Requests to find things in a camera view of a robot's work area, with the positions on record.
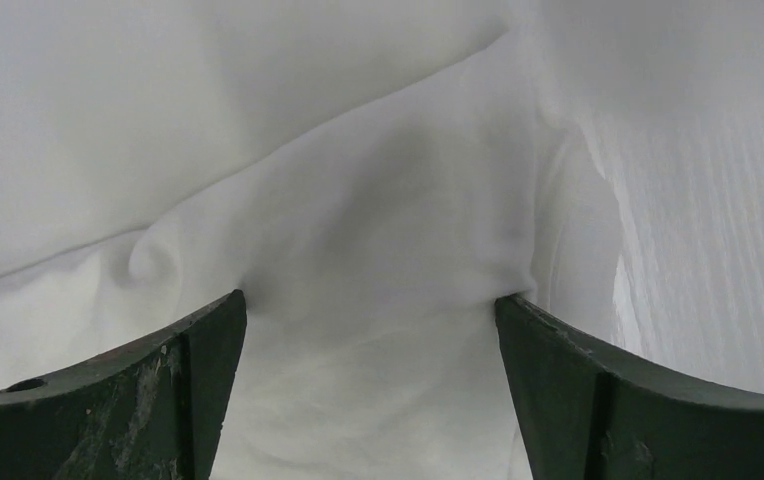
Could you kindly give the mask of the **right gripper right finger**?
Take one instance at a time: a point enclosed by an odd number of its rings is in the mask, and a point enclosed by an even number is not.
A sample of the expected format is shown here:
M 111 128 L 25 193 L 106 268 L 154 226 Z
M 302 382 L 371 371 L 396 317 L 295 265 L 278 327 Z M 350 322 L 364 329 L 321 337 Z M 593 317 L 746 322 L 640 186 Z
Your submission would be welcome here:
M 495 324 L 536 479 L 764 479 L 764 394 L 580 331 L 519 295 Z

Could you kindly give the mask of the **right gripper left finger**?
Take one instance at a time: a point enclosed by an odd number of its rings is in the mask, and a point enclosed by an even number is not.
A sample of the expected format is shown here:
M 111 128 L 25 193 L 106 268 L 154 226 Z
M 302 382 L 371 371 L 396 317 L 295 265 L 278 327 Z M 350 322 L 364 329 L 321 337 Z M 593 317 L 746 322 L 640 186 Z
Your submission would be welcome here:
M 247 326 L 240 291 L 0 391 L 0 479 L 206 479 Z

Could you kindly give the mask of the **white t shirt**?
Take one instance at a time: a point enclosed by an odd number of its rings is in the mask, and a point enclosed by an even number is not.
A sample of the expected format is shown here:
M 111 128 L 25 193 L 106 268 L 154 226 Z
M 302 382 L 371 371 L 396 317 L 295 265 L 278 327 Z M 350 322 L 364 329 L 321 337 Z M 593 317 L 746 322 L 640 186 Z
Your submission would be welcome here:
M 233 289 L 217 479 L 526 479 L 522 292 L 764 393 L 764 1 L 0 1 L 0 388 Z

